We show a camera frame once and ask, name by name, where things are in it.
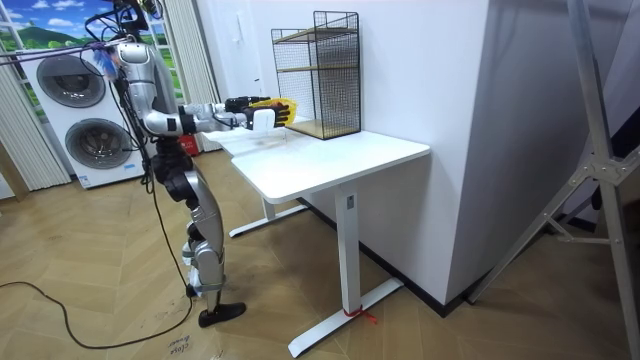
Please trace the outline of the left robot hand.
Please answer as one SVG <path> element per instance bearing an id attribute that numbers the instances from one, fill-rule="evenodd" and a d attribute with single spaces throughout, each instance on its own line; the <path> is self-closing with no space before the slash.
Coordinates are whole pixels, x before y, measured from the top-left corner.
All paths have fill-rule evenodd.
<path id="1" fill-rule="evenodd" d="M 249 107 L 251 104 L 255 104 L 265 100 L 270 100 L 270 97 L 241 96 L 228 98 L 224 102 L 224 109 L 226 112 L 239 113 L 244 108 Z"/>

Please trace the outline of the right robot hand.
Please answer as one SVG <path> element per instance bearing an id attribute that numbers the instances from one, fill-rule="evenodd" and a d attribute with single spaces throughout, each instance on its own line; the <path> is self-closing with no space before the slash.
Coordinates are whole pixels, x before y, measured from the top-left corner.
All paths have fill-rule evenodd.
<path id="1" fill-rule="evenodd" d="M 242 111 L 245 128 L 252 131 L 267 131 L 284 127 L 291 115 L 290 106 L 281 102 L 266 106 L 247 107 Z"/>

